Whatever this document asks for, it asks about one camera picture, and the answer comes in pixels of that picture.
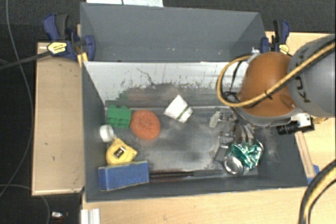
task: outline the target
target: clamp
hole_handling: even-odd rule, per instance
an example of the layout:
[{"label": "clamp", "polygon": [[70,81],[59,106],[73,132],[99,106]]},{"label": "clamp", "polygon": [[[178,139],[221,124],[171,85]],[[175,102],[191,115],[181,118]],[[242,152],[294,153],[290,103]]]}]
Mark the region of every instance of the clamp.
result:
[{"label": "clamp", "polygon": [[286,40],[290,33],[289,24],[285,20],[274,20],[273,25],[275,36],[272,35],[271,43],[269,43],[267,37],[261,39],[260,53],[264,54],[269,51],[277,51],[287,54],[289,49],[286,45]]},{"label": "clamp", "polygon": [[88,35],[84,40],[80,40],[76,31],[67,27],[68,14],[49,14],[43,19],[43,27],[49,39],[53,41],[48,46],[48,51],[52,56],[65,57],[77,61],[80,54],[76,47],[86,46],[88,60],[92,61],[96,53],[96,44],[93,36]]}]

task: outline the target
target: blue clamp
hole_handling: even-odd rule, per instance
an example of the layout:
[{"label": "blue clamp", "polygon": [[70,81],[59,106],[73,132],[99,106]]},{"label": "blue clamp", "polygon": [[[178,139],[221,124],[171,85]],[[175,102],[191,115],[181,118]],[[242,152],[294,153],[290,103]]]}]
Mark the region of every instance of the blue clamp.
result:
[{"label": "blue clamp", "polygon": [[73,61],[77,61],[78,52],[75,51],[75,47],[86,45],[86,53],[88,55],[88,60],[93,61],[96,53],[96,44],[93,36],[85,36],[85,40],[80,40],[76,31],[67,28],[67,14],[49,14],[43,19],[43,27],[49,39],[51,41],[62,41],[64,49],[62,52],[52,53],[52,56],[65,57]]},{"label": "blue clamp", "polygon": [[260,53],[262,54],[269,51],[280,52],[280,45],[285,45],[287,38],[289,37],[290,28],[285,20],[274,20],[273,25],[275,36],[272,36],[272,42],[270,43],[267,37],[261,39]]}]

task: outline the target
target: wooden table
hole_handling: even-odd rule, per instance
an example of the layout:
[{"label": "wooden table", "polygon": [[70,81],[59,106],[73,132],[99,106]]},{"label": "wooden table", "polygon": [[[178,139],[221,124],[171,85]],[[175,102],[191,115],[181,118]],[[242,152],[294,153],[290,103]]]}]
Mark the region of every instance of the wooden table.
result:
[{"label": "wooden table", "polygon": [[[291,33],[287,44],[293,53],[323,36]],[[39,52],[43,47],[45,44],[39,44]],[[67,59],[50,58],[37,63],[33,195],[79,192],[84,186],[79,66]],[[301,150],[309,152],[312,163],[322,169],[335,159],[335,119],[316,125],[314,132],[302,137],[308,150]],[[304,191],[290,188],[89,204],[83,200],[82,207],[100,208],[102,224],[296,223]],[[315,205],[311,223],[334,223],[335,197],[336,186],[332,186]]]}]

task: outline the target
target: white cup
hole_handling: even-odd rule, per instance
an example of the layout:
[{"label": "white cup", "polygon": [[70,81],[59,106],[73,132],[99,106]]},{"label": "white cup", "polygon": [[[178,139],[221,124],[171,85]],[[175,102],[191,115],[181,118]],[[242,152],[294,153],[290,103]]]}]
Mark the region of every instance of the white cup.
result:
[{"label": "white cup", "polygon": [[180,95],[176,96],[173,102],[171,102],[164,111],[166,116],[176,119],[182,123],[186,122],[192,113],[192,109]]}]

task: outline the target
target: gray bin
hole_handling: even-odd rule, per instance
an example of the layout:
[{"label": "gray bin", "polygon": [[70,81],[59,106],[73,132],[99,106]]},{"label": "gray bin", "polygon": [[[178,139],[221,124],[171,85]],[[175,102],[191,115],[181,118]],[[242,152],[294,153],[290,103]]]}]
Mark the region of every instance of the gray bin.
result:
[{"label": "gray bin", "polygon": [[[259,138],[274,154],[266,151],[258,169],[243,177],[223,175],[100,191],[98,167],[106,165],[107,146],[99,127],[106,123],[110,104],[146,108],[159,116],[162,131],[155,141],[142,141],[127,129],[115,130],[138,150],[136,160],[147,160],[150,169],[220,168],[213,157],[221,127],[208,127],[210,116],[222,106],[215,93],[216,79],[225,62],[250,53],[265,32],[258,13],[82,3],[81,33],[93,35],[97,44],[95,61],[82,68],[87,202],[307,185],[294,136],[265,140],[261,130]],[[184,124],[163,115],[177,94],[194,110]]]}]

